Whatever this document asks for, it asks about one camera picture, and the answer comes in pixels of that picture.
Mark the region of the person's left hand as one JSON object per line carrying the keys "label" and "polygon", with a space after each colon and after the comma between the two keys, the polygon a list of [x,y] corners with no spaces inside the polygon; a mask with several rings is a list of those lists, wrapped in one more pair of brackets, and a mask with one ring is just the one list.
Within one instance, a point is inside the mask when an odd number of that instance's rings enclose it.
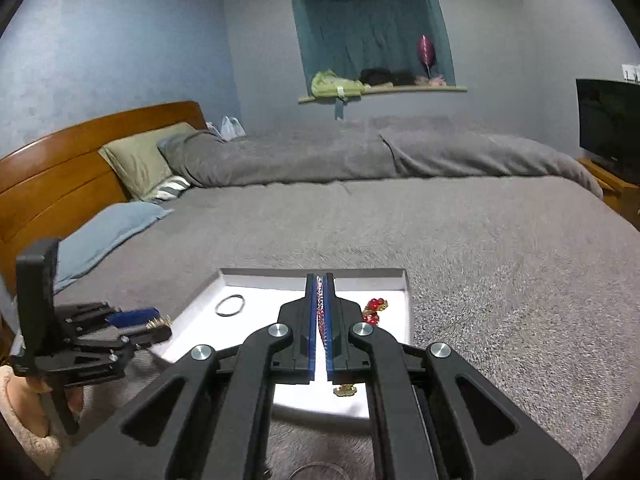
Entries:
{"label": "person's left hand", "polygon": [[9,365],[1,367],[1,415],[14,437],[41,443],[53,438],[42,397],[52,391],[41,378],[20,377]]}

